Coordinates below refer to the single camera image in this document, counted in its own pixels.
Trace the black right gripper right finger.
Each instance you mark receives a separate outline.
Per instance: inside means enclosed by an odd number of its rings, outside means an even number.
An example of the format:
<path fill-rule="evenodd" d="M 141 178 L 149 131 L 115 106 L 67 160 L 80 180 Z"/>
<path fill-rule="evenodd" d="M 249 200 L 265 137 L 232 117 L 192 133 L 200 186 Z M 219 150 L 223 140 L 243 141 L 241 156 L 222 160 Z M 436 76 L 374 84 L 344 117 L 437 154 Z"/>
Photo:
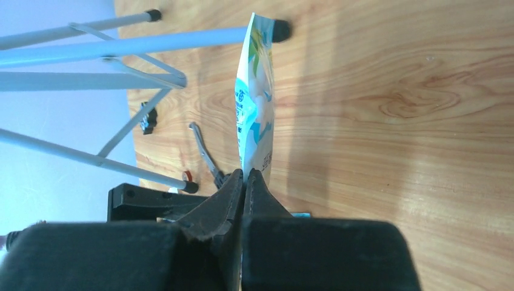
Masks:
<path fill-rule="evenodd" d="M 312 250 L 311 221 L 292 216 L 252 170 L 242 222 L 243 290 L 313 290 Z"/>

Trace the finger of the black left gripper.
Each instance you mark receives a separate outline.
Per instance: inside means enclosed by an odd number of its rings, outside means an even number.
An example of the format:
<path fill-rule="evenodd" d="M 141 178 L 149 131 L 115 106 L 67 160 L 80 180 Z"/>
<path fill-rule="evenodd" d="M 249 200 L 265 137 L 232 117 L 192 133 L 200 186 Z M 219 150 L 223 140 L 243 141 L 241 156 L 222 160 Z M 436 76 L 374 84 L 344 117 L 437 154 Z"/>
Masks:
<path fill-rule="evenodd" d="M 176 221 L 206 199 L 123 183 L 108 193 L 107 221 L 156 221 L 157 218 Z"/>

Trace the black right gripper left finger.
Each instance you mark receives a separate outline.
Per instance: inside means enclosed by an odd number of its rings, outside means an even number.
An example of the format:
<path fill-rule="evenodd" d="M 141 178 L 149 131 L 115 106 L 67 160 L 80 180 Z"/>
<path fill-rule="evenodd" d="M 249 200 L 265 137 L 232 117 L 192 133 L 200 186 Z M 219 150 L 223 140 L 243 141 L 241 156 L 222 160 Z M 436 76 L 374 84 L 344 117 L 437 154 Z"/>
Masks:
<path fill-rule="evenodd" d="M 239 290 L 244 174 L 224 185 L 181 219 L 160 227 L 168 261 L 161 290 Z"/>

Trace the large blue cotton packet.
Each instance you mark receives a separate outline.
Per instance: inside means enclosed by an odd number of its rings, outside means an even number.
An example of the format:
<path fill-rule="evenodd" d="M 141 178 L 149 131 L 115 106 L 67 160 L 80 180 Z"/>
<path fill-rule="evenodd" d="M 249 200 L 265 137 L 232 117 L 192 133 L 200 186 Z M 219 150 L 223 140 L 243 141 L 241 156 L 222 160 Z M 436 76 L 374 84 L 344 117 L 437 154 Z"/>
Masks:
<path fill-rule="evenodd" d="M 270 181 L 275 125 L 272 36 L 275 21 L 251 15 L 235 80 L 238 151 L 244 179 L 252 169 Z"/>

